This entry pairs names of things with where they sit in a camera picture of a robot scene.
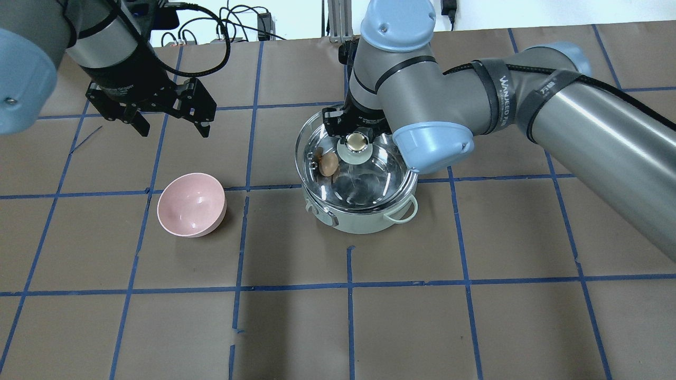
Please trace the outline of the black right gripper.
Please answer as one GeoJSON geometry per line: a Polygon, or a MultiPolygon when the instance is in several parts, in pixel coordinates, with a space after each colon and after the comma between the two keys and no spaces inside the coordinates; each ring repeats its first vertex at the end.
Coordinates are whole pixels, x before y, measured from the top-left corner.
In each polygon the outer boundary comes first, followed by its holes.
{"type": "Polygon", "coordinates": [[[382,110],[361,110],[356,106],[326,107],[322,110],[324,130],[331,137],[347,137],[358,130],[369,130],[364,134],[370,144],[384,144],[386,134],[392,134],[382,110]]]}

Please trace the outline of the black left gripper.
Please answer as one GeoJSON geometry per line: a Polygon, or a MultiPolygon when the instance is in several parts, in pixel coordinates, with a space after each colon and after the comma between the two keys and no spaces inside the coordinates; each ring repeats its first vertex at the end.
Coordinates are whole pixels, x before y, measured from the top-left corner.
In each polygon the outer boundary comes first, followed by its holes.
{"type": "Polygon", "coordinates": [[[124,97],[110,96],[99,84],[91,82],[86,97],[104,118],[123,120],[142,137],[147,137],[150,130],[142,112],[152,111],[188,120],[202,138],[209,137],[217,103],[200,79],[186,79],[180,84],[169,80],[166,84],[152,85],[149,94],[143,94],[139,100],[131,99],[131,94],[130,90],[124,97]]]}

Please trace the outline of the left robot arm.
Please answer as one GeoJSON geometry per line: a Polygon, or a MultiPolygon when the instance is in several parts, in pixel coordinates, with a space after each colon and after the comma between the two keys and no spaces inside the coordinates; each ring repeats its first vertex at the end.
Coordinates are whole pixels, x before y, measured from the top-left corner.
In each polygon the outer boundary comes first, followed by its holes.
{"type": "Polygon", "coordinates": [[[161,112],[208,137],[217,103],[200,78],[223,68],[229,52],[208,70],[179,71],[157,56],[148,32],[156,10],[215,14],[193,3],[148,5],[137,21],[124,1],[2,1],[2,135],[34,125],[67,55],[91,79],[86,98],[102,118],[147,137],[144,113],[161,112]]]}

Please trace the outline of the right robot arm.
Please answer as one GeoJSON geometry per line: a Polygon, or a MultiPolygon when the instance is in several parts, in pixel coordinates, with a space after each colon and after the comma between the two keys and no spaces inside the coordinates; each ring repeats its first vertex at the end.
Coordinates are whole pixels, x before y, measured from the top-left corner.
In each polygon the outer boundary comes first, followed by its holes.
{"type": "Polygon", "coordinates": [[[475,136],[516,125],[671,260],[675,254],[674,123],[593,79],[567,42],[442,72],[430,41],[429,1],[371,1],[329,135],[390,133],[409,170],[428,174],[474,149],[475,136]]]}

